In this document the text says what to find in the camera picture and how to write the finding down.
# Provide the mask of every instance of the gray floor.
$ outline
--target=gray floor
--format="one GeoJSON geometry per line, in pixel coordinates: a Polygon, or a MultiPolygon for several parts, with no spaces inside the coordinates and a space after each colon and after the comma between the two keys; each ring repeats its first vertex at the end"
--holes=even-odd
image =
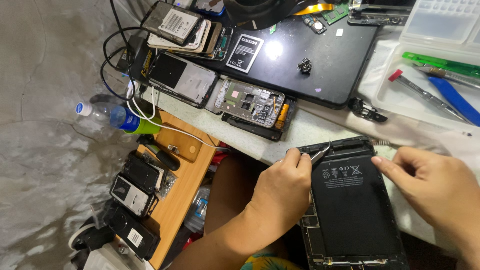
{"type": "MultiPolygon", "coordinates": [[[[130,2],[141,18],[153,1],[130,2]]],[[[117,11],[123,26],[135,25],[117,11]]],[[[116,30],[108,0],[0,1],[2,270],[70,269],[68,238],[88,204],[108,198],[112,176],[136,148],[135,136],[74,112],[77,102],[107,93],[102,44],[116,30]]],[[[106,71],[123,90],[128,80],[106,71]]]]}

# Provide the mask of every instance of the bottle cap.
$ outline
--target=bottle cap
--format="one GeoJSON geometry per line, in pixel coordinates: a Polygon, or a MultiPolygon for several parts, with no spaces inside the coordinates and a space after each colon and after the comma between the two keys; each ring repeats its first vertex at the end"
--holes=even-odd
{"type": "Polygon", "coordinates": [[[92,113],[92,104],[86,102],[79,102],[75,111],[83,116],[89,116],[92,113]]]}

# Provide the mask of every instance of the blue label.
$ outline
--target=blue label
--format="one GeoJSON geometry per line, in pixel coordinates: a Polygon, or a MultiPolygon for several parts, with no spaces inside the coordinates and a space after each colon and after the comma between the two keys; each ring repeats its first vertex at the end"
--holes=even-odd
{"type": "Polygon", "coordinates": [[[77,107],[75,108],[75,111],[77,113],[80,113],[84,109],[84,105],[82,103],[78,103],[77,107]]]}
{"type": "Polygon", "coordinates": [[[134,115],[130,109],[125,109],[125,112],[127,113],[125,121],[123,122],[123,125],[119,127],[119,129],[126,131],[137,130],[138,125],[140,125],[140,117],[134,115]]]}

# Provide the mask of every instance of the white table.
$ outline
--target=white table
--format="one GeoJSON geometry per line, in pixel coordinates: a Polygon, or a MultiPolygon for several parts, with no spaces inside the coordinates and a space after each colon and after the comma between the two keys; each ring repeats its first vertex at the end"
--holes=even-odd
{"type": "MultiPolygon", "coordinates": [[[[379,76],[375,76],[378,73],[375,73],[375,69],[378,65],[384,63],[392,48],[397,44],[399,31],[401,31],[401,28],[392,27],[384,28],[380,31],[379,35],[383,34],[383,37],[387,36],[387,41],[389,41],[390,45],[384,46],[385,38],[380,38],[375,42],[374,48],[378,50],[372,55],[368,67],[368,69],[373,71],[365,72],[366,75],[361,79],[360,88],[364,81],[367,81],[366,85],[368,88],[371,88],[372,85],[377,83],[379,76]]],[[[367,94],[359,89],[355,96],[358,95],[364,96],[365,98],[367,94]]],[[[145,91],[143,98],[151,101],[150,89],[145,91]]],[[[222,122],[221,116],[214,115],[207,110],[198,110],[157,91],[155,93],[155,104],[168,113],[266,164],[273,164],[277,159],[283,157],[286,150],[291,147],[362,135],[359,132],[349,129],[349,126],[358,127],[363,124],[375,126],[375,123],[354,116],[347,110],[333,111],[299,99],[290,129],[282,135],[279,142],[272,142],[230,126],[226,122],[222,122]],[[325,111],[327,111],[327,114],[330,114],[330,116],[328,116],[329,119],[333,120],[333,118],[335,118],[333,121],[336,123],[318,116],[325,116],[325,111]]],[[[396,152],[395,148],[388,146],[376,146],[375,150],[379,156],[388,159],[391,159],[396,152]]],[[[438,232],[413,210],[395,185],[386,177],[384,178],[400,230],[426,242],[446,249],[453,249],[453,246],[444,236],[439,235],[438,232]]]]}

